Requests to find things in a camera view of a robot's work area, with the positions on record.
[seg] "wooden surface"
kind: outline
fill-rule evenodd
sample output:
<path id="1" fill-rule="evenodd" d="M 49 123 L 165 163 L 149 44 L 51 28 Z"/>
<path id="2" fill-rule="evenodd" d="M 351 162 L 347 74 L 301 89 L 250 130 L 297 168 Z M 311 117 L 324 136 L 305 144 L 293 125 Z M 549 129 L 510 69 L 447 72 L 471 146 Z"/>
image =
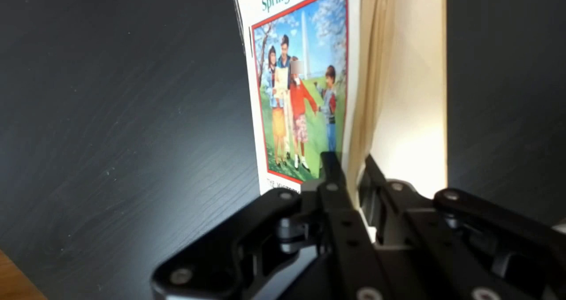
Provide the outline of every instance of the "wooden surface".
<path id="1" fill-rule="evenodd" d="M 0 299 L 2 300 L 45 300 L 45 297 L 0 251 Z"/>
<path id="2" fill-rule="evenodd" d="M 564 1 L 465 39 L 485 1 L 448 3 L 449 183 L 550 223 Z M 231 0 L 0 0 L 0 21 L 0 248 L 51 300 L 149 300 L 159 262 L 259 194 Z"/>

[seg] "red jacket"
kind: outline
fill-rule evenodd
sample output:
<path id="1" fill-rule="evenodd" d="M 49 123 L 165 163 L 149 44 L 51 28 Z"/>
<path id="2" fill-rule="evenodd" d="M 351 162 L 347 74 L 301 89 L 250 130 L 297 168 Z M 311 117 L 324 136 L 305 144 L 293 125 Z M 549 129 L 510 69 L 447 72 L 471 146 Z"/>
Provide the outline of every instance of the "red jacket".
<path id="1" fill-rule="evenodd" d="M 293 119 L 297 119 L 299 115 L 305 114 L 305 101 L 307 99 L 311 104 L 311 108 L 316 113 L 317 103 L 305 88 L 305 85 L 301 81 L 299 85 L 295 83 L 295 80 L 291 79 L 291 84 L 289 85 L 291 92 L 291 108 L 293 109 Z"/>

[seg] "book cover illustration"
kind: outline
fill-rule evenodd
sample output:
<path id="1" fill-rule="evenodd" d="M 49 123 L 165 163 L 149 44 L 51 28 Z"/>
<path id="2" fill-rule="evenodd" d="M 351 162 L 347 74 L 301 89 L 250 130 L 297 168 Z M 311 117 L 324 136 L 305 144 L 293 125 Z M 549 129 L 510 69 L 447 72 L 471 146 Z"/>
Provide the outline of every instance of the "book cover illustration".
<path id="1" fill-rule="evenodd" d="M 258 169 L 302 183 L 319 177 L 321 152 L 341 152 L 346 18 L 346 0 L 305 0 L 252 26 L 267 157 Z"/>

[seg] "screw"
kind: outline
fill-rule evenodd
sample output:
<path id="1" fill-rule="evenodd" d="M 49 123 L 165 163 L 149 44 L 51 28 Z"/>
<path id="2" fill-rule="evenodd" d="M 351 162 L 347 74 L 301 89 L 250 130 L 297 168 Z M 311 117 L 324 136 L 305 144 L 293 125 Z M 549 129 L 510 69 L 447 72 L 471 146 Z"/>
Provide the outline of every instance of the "screw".
<path id="1" fill-rule="evenodd" d="M 444 197 L 446 197 L 447 199 L 449 199 L 450 201 L 458 201 L 459 199 L 459 195 L 456 192 L 444 192 Z"/>
<path id="2" fill-rule="evenodd" d="M 337 191 L 338 190 L 338 185 L 334 184 L 334 183 L 328 183 L 326 185 L 326 189 L 329 191 Z"/>
<path id="3" fill-rule="evenodd" d="M 279 193 L 279 197 L 280 197 L 281 199 L 285 199 L 285 200 L 287 200 L 287 199 L 292 199 L 292 198 L 293 198 L 293 194 L 287 193 L 287 192 L 283 192 L 283 193 Z"/>
<path id="4" fill-rule="evenodd" d="M 191 278 L 192 278 L 192 271 L 186 268 L 179 268 L 171 273 L 169 280 L 174 285 L 182 285 L 189 282 Z"/>
<path id="5" fill-rule="evenodd" d="M 474 288 L 471 292 L 471 297 L 474 300 L 501 300 L 501 297 L 497 294 L 497 292 L 486 287 Z"/>
<path id="6" fill-rule="evenodd" d="M 394 190 L 396 190 L 396 191 L 401 191 L 401 190 L 403 190 L 403 184 L 401 184 L 401 183 L 393 183 L 393 184 L 391 185 L 391 188 L 394 189 Z"/>
<path id="7" fill-rule="evenodd" d="M 358 300 L 382 300 L 382 294 L 372 287 L 363 287 L 356 293 Z"/>

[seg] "book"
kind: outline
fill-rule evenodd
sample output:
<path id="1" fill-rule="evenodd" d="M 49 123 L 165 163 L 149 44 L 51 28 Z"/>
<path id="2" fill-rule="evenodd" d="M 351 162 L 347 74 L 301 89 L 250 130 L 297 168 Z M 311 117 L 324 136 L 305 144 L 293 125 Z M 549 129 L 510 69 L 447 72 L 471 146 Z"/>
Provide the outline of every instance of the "book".
<path id="1" fill-rule="evenodd" d="M 419 53 L 419 47 L 399 38 L 416 36 L 399 31 L 415 30 L 407 24 L 414 22 L 407 12 L 415 13 L 418 7 L 412 1 L 234 0 L 246 55 L 261 193 L 273 187 L 300 191 L 303 182 L 319 177 L 323 151 L 337 153 L 355 206 L 356 181 L 368 154 L 386 167 L 386 175 L 393 171 L 392 177 L 407 176 L 392 168 L 403 155 L 387 153 L 396 153 L 396 141 L 406 141 L 406 133 L 391 126 L 411 128 L 407 120 L 419 121 L 414 111 L 406 117 L 395 115 L 419 103 L 413 93 L 433 92 L 431 105 L 444 104 L 441 115 L 435 111 L 429 123 L 441 128 L 433 133 L 444 140 L 435 149 L 445 148 L 445 85 L 402 80 L 419 80 L 415 68 L 409 68 L 413 64 L 399 58 L 410 49 L 409 57 Z M 428 91 L 412 91 L 423 87 Z M 404 95 L 400 98 L 396 91 Z M 436 161 L 445 165 L 445 151 L 442 154 Z M 445 171 L 437 172 L 445 176 Z M 408 176 L 409 182 L 415 177 Z"/>

